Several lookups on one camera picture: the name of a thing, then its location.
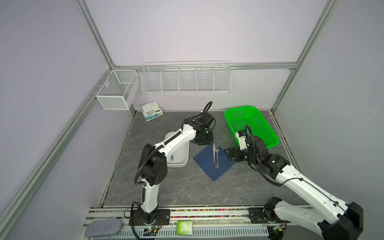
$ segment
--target silverware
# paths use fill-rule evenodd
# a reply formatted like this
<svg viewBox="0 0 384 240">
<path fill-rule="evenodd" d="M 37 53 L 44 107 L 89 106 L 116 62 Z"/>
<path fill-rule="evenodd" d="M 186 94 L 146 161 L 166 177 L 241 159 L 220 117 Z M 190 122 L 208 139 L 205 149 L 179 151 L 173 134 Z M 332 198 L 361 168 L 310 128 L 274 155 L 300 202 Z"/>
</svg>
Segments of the silverware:
<svg viewBox="0 0 384 240">
<path fill-rule="evenodd" d="M 214 168 L 216 168 L 216 143 L 215 142 L 212 147 L 212 152 L 214 154 Z"/>
<path fill-rule="evenodd" d="M 216 154 L 217 154 L 217 157 L 216 157 L 216 168 L 218 168 L 218 144 L 215 143 L 215 146 L 216 146 Z"/>
</svg>

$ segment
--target robotic arm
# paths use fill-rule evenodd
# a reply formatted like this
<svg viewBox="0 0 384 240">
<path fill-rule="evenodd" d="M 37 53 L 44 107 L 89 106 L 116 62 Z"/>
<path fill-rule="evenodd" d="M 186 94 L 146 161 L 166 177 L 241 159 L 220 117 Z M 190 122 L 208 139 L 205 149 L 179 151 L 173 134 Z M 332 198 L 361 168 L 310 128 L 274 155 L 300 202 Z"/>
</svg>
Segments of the robotic arm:
<svg viewBox="0 0 384 240">
<path fill-rule="evenodd" d="M 157 193 L 159 184 L 167 176 L 167 158 L 189 141 L 199 145 L 213 142 L 212 129 L 209 127 L 216 120 L 207 113 L 211 105 L 212 102 L 209 102 L 200 114 L 185 118 L 180 129 L 168 139 L 154 146 L 147 144 L 144 147 L 134 179 L 136 185 L 143 184 L 142 199 L 140 203 L 132 204 L 132 209 L 134 204 L 139 206 L 137 212 L 132 213 L 137 215 L 136 219 L 140 222 L 155 222 L 158 213 Z M 263 140 L 254 136 L 249 126 L 236 133 L 236 136 L 240 147 L 224 150 L 230 161 L 247 161 L 265 180 L 276 186 L 286 185 L 315 209 L 303 209 L 273 197 L 264 205 L 263 212 L 252 214 L 252 208 L 249 209 L 251 220 L 262 218 L 271 223 L 279 219 L 290 221 L 316 232 L 325 240 L 355 240 L 359 237 L 363 227 L 363 210 L 358 204 L 347 204 L 329 194 L 295 169 L 285 158 L 278 154 L 269 154 Z M 131 227 L 135 232 L 133 221 Z"/>
</svg>

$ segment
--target green box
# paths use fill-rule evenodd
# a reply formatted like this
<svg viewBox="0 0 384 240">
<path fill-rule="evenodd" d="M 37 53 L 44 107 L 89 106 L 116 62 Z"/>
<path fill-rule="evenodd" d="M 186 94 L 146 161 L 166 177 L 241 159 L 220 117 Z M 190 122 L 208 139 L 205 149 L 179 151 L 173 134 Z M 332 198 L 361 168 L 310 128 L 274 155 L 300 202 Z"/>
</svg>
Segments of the green box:
<svg viewBox="0 0 384 240">
<path fill-rule="evenodd" d="M 236 138 L 236 133 L 244 130 L 246 125 L 251 127 L 254 135 L 263 139 L 267 148 L 276 147 L 279 144 L 278 136 L 255 107 L 244 106 L 228 109 L 225 111 L 224 117 L 233 137 L 236 139 L 237 145 L 239 145 L 239 141 Z"/>
<path fill-rule="evenodd" d="M 178 221 L 176 234 L 192 235 L 192 221 Z"/>
</svg>

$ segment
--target white wire basket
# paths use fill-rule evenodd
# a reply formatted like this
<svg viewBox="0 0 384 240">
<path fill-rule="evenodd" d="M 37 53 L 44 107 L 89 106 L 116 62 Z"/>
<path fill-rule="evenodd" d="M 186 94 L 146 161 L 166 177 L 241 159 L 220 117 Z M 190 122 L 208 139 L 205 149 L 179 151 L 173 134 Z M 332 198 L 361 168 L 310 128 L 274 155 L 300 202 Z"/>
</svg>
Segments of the white wire basket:
<svg viewBox="0 0 384 240">
<path fill-rule="evenodd" d="M 143 63 L 141 83 L 145 94 L 229 93 L 232 87 L 229 62 L 153 66 Z"/>
<path fill-rule="evenodd" d="M 139 85 L 135 70 L 112 70 L 96 97 L 106 110 L 129 110 Z"/>
</svg>

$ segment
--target white wall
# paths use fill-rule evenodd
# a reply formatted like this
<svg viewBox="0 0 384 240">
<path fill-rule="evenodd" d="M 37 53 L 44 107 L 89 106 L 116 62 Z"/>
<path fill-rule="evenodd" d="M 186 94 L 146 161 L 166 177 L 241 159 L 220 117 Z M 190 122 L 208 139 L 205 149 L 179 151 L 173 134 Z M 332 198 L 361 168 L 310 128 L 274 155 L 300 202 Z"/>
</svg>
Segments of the white wall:
<svg viewBox="0 0 384 240">
<path fill-rule="evenodd" d="M 296 61 L 326 0 L 87 0 L 116 65 Z"/>
<path fill-rule="evenodd" d="M 277 110 L 303 172 L 382 238 L 384 2 L 341 1 Z"/>
<path fill-rule="evenodd" d="M 109 180 L 129 120 L 130 111 L 104 110 L 96 102 L 9 240 L 78 239 Z"/>
<path fill-rule="evenodd" d="M 288 69 L 233 70 L 230 93 L 146 95 L 140 86 L 133 105 L 139 110 L 144 104 L 157 101 L 163 110 L 202 110 L 213 101 L 212 110 L 246 105 L 271 109 L 289 73 Z"/>
<path fill-rule="evenodd" d="M 106 71 L 71 0 L 0 2 L 0 214 Z"/>
</svg>

